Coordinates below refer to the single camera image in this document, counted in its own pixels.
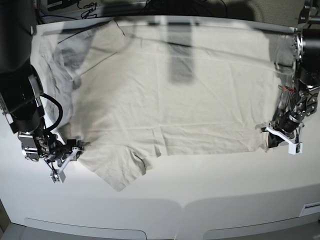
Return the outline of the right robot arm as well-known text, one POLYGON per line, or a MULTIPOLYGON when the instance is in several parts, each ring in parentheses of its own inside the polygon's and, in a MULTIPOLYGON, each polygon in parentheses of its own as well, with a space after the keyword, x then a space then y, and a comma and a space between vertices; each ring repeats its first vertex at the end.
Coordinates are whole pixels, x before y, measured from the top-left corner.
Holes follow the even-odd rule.
POLYGON ((43 161, 53 182, 64 182, 64 169, 84 151, 81 141, 65 144, 52 133, 63 118, 63 107, 44 93, 31 64, 32 40, 37 33, 31 0, 0 2, 0 109, 21 142, 27 160, 43 161))

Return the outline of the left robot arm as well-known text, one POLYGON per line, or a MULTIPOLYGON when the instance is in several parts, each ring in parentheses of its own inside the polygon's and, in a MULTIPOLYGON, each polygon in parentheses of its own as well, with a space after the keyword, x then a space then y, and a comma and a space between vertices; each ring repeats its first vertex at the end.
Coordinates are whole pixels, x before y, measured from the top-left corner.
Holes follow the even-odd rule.
POLYGON ((268 133, 268 148, 287 143, 290 154, 303 150, 303 121, 316 113, 320 92, 320 2, 307 0, 293 32, 293 73, 284 81, 272 121, 261 132, 268 133))

